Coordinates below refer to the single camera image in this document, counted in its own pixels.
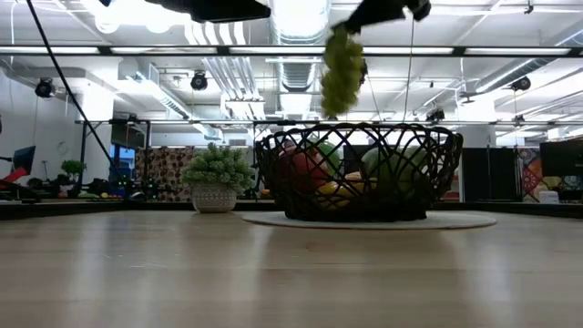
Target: green succulent plant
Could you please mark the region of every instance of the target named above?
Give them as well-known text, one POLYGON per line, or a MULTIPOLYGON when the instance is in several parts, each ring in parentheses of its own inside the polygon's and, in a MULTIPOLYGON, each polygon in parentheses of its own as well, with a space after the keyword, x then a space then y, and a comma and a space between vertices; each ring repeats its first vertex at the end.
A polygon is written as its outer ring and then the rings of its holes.
POLYGON ((221 183, 243 192, 253 186, 253 174, 240 149, 217 147, 211 142, 208 149, 194 154, 192 161, 182 170, 180 180, 189 185, 221 183))
POLYGON ((69 178, 75 178, 87 169, 87 164, 81 163, 78 160, 65 160, 61 164, 61 169, 68 175, 69 178))

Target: green grapes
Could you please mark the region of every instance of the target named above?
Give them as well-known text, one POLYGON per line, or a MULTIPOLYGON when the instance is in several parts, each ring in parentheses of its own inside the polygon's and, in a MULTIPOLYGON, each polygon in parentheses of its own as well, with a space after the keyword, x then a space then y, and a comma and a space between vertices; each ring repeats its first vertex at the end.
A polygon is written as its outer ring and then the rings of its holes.
POLYGON ((324 63, 330 70, 322 78, 322 112, 336 117, 358 101, 363 46, 354 42, 339 26, 326 41, 324 63))

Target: table surface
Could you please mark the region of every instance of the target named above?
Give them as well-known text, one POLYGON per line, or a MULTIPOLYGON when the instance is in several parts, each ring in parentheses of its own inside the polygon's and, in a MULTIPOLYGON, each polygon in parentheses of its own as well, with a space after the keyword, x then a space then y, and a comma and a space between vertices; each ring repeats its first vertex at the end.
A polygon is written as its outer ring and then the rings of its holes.
POLYGON ((328 231, 239 214, 0 221, 5 327, 581 327, 581 221, 328 231))

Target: fruit basket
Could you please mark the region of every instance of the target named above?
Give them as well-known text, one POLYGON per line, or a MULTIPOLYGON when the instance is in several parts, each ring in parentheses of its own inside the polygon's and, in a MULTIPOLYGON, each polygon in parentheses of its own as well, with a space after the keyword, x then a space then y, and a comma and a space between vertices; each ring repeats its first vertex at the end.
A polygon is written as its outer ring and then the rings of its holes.
POLYGON ((446 128, 341 123, 276 132, 255 152, 290 219, 396 221, 426 218, 451 187, 462 144, 446 128))

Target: red apple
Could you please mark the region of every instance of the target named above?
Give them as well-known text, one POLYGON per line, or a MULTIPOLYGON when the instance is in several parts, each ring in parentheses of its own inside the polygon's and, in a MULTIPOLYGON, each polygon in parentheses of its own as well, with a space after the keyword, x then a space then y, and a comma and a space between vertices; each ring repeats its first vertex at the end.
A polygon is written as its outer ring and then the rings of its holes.
POLYGON ((312 192, 326 183, 328 165, 317 149, 291 146, 280 152, 277 183, 290 184, 299 192, 312 192))

